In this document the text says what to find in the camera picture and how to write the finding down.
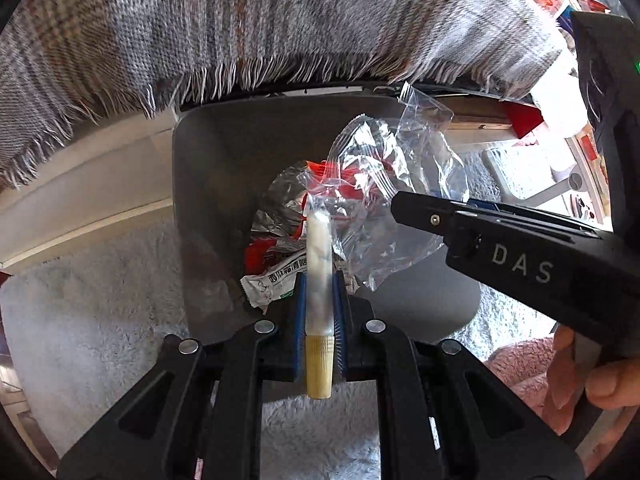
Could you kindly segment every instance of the silver screw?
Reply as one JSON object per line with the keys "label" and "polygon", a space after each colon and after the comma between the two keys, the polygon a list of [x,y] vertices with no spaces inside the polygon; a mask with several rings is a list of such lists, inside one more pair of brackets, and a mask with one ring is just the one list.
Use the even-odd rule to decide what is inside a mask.
{"label": "silver screw", "polygon": [[269,332],[273,332],[273,329],[276,326],[273,324],[273,321],[269,321],[268,319],[261,319],[254,325],[254,330],[258,334],[268,334]]}
{"label": "silver screw", "polygon": [[184,339],[178,345],[181,354],[193,354],[198,349],[198,342],[195,339]]}
{"label": "silver screw", "polygon": [[455,339],[445,339],[442,343],[440,343],[440,348],[445,354],[455,355],[460,353],[462,350],[462,346]]}
{"label": "silver screw", "polygon": [[379,334],[385,331],[386,325],[384,321],[380,321],[379,319],[369,319],[365,327],[369,332]]}

